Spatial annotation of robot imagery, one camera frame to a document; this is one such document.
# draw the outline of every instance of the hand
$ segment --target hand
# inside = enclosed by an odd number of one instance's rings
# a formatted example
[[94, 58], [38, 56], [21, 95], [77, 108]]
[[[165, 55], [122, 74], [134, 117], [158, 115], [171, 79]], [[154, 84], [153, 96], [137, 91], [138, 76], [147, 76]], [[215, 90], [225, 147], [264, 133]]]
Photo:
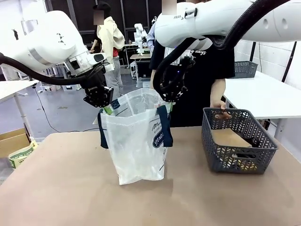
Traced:
[[[226, 110], [226, 103], [221, 100], [213, 101], [211, 102], [210, 107], [218, 107], [221, 108], [222, 110]], [[230, 119], [231, 115], [229, 115], [227, 112], [222, 112], [222, 114], [217, 114], [215, 117], [217, 119]]]

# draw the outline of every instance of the perforated basket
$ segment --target perforated basket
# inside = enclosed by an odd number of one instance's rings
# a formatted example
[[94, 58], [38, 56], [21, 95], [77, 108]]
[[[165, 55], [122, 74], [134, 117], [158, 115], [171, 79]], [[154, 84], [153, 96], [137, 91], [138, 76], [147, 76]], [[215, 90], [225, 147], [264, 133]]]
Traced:
[[[278, 149], [274, 140], [247, 110], [227, 109], [231, 119], [219, 119], [219, 108], [204, 108], [202, 138], [209, 168], [215, 172], [263, 174]], [[258, 147], [222, 146], [214, 142], [211, 131], [231, 128]]]
[[254, 78], [258, 64], [251, 61], [235, 62], [235, 77], [233, 79]]

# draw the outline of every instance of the black hose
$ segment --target black hose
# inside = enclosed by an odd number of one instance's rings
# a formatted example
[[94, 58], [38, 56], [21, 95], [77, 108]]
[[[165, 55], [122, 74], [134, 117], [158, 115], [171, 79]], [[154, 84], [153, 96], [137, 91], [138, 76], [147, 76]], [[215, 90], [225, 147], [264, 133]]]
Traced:
[[24, 64], [10, 58], [7, 56], [4, 56], [2, 53], [0, 53], [0, 64], [7, 64], [9, 66], [12, 66], [23, 73], [31, 76], [32, 78], [39, 80], [41, 82], [45, 82], [52, 85], [57, 86], [66, 86], [66, 85], [77, 85], [82, 83], [87, 79], [87, 76], [81, 76], [79, 78], [72, 78], [72, 79], [58, 79], [58, 78], [50, 78], [45, 75], [39, 74], [29, 67], [25, 66]]
[[185, 39], [177, 48], [175, 48], [167, 57], [165, 57], [160, 65], [158, 66], [154, 80], [153, 80], [153, 86], [154, 89], [162, 96], [163, 91], [160, 87], [161, 83], [163, 82], [163, 73], [165, 69], [175, 60], [177, 60], [185, 50], [188, 49], [189, 46], [191, 46], [195, 38], [187, 38]]
[[283, 5], [289, 0], [257, 0], [246, 12], [235, 22], [226, 38], [221, 36], [207, 35], [217, 49], [231, 50], [237, 45], [239, 40], [270, 11]]

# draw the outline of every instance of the navy blue handle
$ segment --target navy blue handle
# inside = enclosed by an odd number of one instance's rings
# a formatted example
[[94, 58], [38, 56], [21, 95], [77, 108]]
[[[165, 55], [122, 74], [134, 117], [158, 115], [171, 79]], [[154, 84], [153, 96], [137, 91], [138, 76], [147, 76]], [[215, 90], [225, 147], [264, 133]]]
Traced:
[[174, 140], [170, 132], [170, 114], [168, 116], [165, 105], [158, 107], [157, 113], [161, 120], [163, 145], [164, 147], [172, 147]]
[[104, 132], [103, 132], [102, 118], [100, 116], [101, 113], [103, 113], [103, 109], [100, 109], [98, 116], [97, 116], [98, 127], [99, 127], [99, 131], [100, 131], [100, 141], [101, 141], [100, 146], [105, 149], [108, 149], [109, 148], [108, 143], [107, 143], [107, 140], [105, 139]]

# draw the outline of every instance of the bag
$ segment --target bag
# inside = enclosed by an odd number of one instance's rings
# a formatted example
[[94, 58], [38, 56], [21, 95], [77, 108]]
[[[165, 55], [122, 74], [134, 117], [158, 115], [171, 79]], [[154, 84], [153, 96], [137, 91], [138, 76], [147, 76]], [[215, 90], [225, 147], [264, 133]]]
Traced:
[[171, 107], [155, 90], [138, 89], [100, 110], [101, 146], [110, 151], [120, 185], [164, 178]]

